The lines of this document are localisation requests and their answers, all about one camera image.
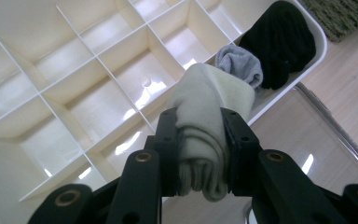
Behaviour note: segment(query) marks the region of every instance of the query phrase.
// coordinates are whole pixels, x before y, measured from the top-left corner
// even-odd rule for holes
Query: clear plastic box
[[[97,189],[155,133],[172,88],[212,63],[273,0],[0,0],[0,223],[24,223],[54,189]],[[295,0],[317,53],[254,123],[324,58],[326,40]]]

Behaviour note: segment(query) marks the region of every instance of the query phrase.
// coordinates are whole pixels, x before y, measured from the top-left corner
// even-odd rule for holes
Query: folded cloth
[[[218,68],[196,63],[187,69],[167,106],[177,108],[181,136],[179,195],[193,189],[211,202],[225,197],[229,155],[220,107],[247,119],[254,100],[249,84]]]
[[[274,2],[245,33],[239,44],[261,62],[262,88],[283,86],[289,73],[301,71],[315,56],[313,35],[301,12],[291,3]]]
[[[263,81],[260,61],[251,52],[236,45],[226,45],[217,51],[214,66],[244,80],[254,89]]]

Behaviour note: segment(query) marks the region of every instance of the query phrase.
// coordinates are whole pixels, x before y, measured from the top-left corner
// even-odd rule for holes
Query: wooden floor
[[[358,144],[358,31],[329,42],[324,61],[302,80]]]

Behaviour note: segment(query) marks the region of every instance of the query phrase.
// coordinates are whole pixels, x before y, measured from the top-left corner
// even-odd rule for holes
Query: green rug
[[[358,0],[299,0],[331,41],[340,42],[358,30]]]

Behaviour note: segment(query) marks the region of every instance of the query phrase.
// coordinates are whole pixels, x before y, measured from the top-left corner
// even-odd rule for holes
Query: gray sock
[[[251,52],[239,46],[222,47],[216,54],[214,66],[244,80],[254,89],[263,82],[260,61]]]

